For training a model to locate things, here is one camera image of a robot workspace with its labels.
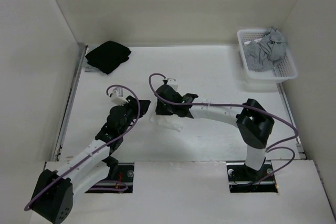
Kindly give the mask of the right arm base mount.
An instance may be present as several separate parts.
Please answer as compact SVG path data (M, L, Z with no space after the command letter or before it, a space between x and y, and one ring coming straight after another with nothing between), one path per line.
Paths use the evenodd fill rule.
M229 191L231 193L277 193L277 183L271 162L266 161L259 171L247 167L244 162L227 163Z

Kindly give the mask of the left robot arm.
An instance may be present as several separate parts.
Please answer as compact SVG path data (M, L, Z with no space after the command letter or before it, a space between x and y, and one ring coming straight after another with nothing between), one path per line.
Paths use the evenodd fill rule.
M111 154L133 124L147 113L150 103L128 96L124 104L113 106L106 123L80 154L61 168L46 169L39 175L25 209L51 223L62 223L80 194L103 179L109 182L116 179L118 161Z

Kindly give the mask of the white tank top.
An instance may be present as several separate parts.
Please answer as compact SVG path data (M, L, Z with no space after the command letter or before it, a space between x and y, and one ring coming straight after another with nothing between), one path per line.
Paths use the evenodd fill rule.
M180 132L183 129L181 119L177 115L158 115L155 112L150 117L150 122L165 129Z

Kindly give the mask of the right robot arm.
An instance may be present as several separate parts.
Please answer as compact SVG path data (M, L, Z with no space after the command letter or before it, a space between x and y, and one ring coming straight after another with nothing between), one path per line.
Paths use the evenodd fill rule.
M181 118L208 119L235 126L239 129L243 141L247 144L247 155L243 171L248 179L261 176L268 138L272 132L274 119L261 113L265 109L254 99L248 99L245 105L252 109L232 106L211 106L209 102L196 94L180 95L170 85L160 86L156 93L157 115L177 115Z

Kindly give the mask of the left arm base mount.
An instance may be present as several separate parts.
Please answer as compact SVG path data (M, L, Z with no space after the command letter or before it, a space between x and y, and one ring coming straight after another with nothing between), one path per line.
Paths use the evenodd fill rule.
M133 193L134 163L120 163L108 177L92 186L88 194L131 194Z

